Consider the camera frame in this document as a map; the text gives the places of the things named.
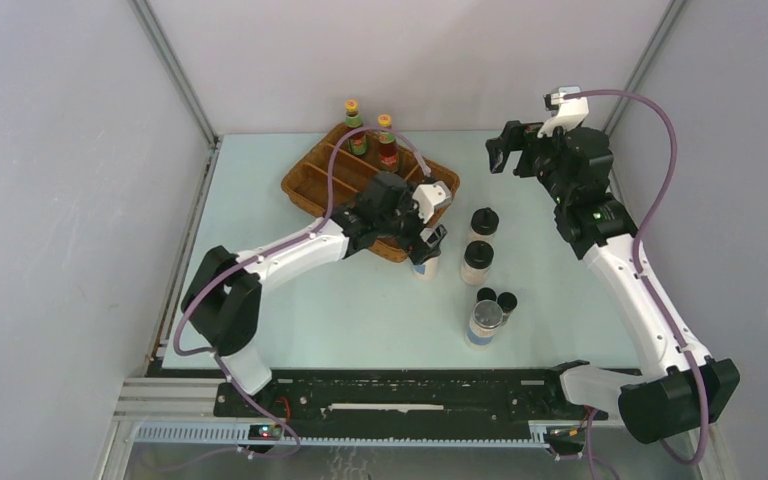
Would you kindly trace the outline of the clear-lid white spice jar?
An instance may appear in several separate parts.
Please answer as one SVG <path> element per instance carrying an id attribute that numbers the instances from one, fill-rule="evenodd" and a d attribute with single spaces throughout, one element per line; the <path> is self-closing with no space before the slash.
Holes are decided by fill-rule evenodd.
<path id="1" fill-rule="evenodd" d="M 414 276 L 422 281 L 431 281 L 439 271 L 440 256 L 427 259 L 424 263 L 413 266 Z"/>

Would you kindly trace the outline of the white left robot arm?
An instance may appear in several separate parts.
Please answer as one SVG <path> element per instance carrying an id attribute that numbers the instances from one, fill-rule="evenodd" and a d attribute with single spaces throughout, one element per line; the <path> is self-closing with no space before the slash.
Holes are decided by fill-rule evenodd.
<path id="1" fill-rule="evenodd" d="M 380 239 L 394 240 L 415 265 L 439 256 L 447 231 L 431 221 L 452 199 L 440 180 L 410 183 L 379 172 L 351 200 L 283 239 L 238 253 L 214 247 L 184 294 L 181 323 L 207 341 L 205 352 L 239 388 L 238 404 L 252 416 L 264 416 L 275 406 L 276 390 L 269 384 L 272 371 L 254 345 L 263 295 Z"/>

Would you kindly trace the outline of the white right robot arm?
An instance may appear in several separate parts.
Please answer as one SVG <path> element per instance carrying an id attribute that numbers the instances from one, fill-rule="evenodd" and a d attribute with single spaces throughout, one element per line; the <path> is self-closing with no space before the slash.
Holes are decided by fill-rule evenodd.
<path id="1" fill-rule="evenodd" d="M 636 375 L 586 361 L 554 367 L 555 382 L 541 392 L 545 411 L 556 418 L 580 405 L 604 411 L 643 444 L 691 430 L 707 440 L 740 374 L 692 334 L 645 259 L 636 224 L 609 190 L 608 137 L 582 126 L 509 121 L 485 146 L 492 173 L 520 153 L 515 175 L 535 178 L 554 201 L 559 234 L 610 294 L 640 362 Z"/>

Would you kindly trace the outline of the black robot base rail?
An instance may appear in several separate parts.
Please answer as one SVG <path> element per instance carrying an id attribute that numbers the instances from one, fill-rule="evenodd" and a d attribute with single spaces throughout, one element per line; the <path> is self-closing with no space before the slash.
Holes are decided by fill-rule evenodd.
<path id="1" fill-rule="evenodd" d="M 219 385 L 213 414 L 284 419 L 304 439 L 526 441 L 531 427 L 586 421 L 549 369 L 277 369 L 248 404 Z"/>

